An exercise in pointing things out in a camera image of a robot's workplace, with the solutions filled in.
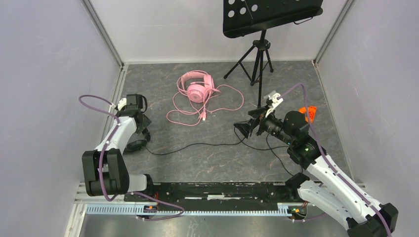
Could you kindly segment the black headphones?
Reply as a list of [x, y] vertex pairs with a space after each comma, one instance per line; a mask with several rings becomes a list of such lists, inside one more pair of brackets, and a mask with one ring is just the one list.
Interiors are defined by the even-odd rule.
[[146, 148], [147, 144], [151, 141], [151, 134], [147, 129], [148, 125], [151, 124], [151, 120], [143, 113], [139, 113], [136, 118], [138, 118], [138, 123], [135, 134], [142, 134], [144, 138], [129, 142], [124, 150], [124, 153], [133, 153]]

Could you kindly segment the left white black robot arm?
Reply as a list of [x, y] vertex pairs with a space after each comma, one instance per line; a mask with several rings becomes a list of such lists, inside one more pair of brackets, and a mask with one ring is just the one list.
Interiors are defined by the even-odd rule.
[[136, 192], [143, 201], [155, 196], [155, 187], [149, 174], [130, 175], [123, 153], [145, 148], [151, 140], [147, 127], [151, 120], [145, 115], [148, 102], [141, 94], [129, 94], [117, 104], [107, 101], [104, 114], [114, 122], [104, 140], [82, 155], [86, 192], [89, 196], [103, 196], [113, 201], [118, 195]]

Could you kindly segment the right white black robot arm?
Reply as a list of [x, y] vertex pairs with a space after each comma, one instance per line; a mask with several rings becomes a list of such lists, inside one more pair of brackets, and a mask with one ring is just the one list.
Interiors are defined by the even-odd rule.
[[250, 138], [256, 128], [257, 135], [266, 132], [284, 142], [290, 158], [327, 187], [323, 190], [300, 172], [286, 182], [289, 200], [314, 204], [339, 222], [350, 237], [391, 236], [398, 218], [396, 207], [373, 198], [332, 161], [309, 135], [310, 124], [304, 114], [290, 111], [284, 119], [277, 119], [263, 107], [249, 111], [249, 115], [248, 121], [234, 123], [245, 138]]

